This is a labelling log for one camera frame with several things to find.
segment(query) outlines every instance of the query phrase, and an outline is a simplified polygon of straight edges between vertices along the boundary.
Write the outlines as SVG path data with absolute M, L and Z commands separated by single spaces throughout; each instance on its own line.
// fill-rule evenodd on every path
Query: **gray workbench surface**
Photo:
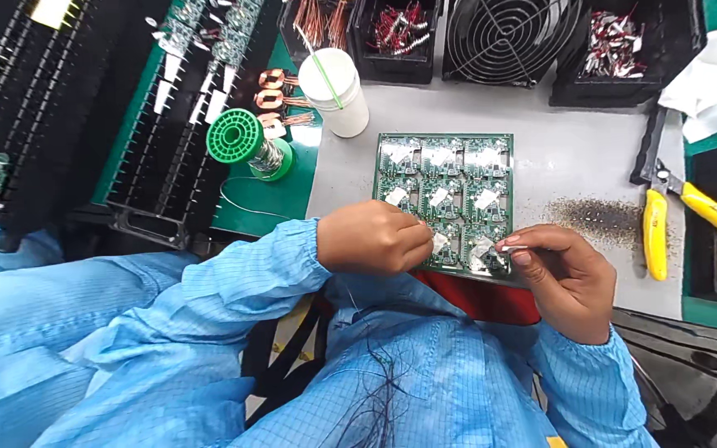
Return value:
M 680 319 L 682 204 L 669 199 L 668 280 L 654 281 L 640 241 L 644 188 L 629 183 L 646 127 L 643 111 L 549 107 L 552 73 L 525 90 L 443 82 L 439 65 L 433 83 L 421 88 L 363 83 L 370 123 L 352 139 L 324 128 L 307 217 L 371 199 L 380 132 L 512 133 L 515 228 L 571 226 L 616 266 L 616 306 Z M 677 114 L 667 118 L 661 158 L 684 177 Z

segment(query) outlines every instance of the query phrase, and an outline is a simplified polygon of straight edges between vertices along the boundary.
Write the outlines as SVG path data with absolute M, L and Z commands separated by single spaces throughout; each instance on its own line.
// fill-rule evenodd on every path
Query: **fingernail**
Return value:
M 526 250 L 514 253 L 511 256 L 514 263 L 520 266 L 524 266 L 530 263 L 530 254 Z

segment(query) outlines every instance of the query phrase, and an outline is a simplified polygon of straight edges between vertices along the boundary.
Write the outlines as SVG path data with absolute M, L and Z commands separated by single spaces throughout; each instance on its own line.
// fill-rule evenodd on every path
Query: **yellow pliers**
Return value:
M 665 229 L 669 191 L 679 195 L 686 206 L 717 228 L 717 201 L 696 189 L 690 182 L 684 182 L 672 175 L 657 157 L 665 114 L 666 109 L 658 106 L 650 115 L 647 132 L 641 142 L 641 154 L 638 156 L 636 170 L 630 176 L 630 181 L 633 183 L 651 184 L 646 190 L 644 209 L 644 254 L 646 266 L 655 280 L 665 280 L 668 276 Z

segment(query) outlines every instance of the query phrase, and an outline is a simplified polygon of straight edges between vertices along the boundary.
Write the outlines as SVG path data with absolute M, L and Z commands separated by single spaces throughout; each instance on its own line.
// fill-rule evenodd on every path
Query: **hand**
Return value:
M 588 241 L 572 230 L 540 225 L 513 232 L 495 248 L 503 245 L 527 247 L 511 260 L 552 328 L 578 343 L 608 341 L 616 270 Z
M 332 272 L 391 276 L 427 259 L 432 238 L 414 215 L 386 202 L 361 202 L 319 220 L 317 259 Z

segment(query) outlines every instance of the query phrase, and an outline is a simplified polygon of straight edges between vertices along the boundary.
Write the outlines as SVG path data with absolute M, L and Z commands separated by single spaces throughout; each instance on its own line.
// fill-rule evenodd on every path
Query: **elastic cuff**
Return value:
M 594 354 L 607 354 L 615 350 L 617 345 L 618 335 L 612 328 L 612 324 L 609 325 L 608 341 L 602 345 L 587 345 L 584 343 L 574 342 L 571 339 L 563 336 L 560 331 L 553 329 L 546 321 L 540 321 L 536 324 L 539 329 L 539 339 L 553 347 L 556 350 L 571 350 L 575 352 L 586 352 Z
M 325 269 L 325 266 L 321 265 L 317 259 L 317 225 L 319 218 L 307 219 L 303 223 L 305 226 L 304 232 L 306 233 L 306 252 L 312 270 L 317 274 L 324 275 L 325 279 L 331 278 L 331 271 Z

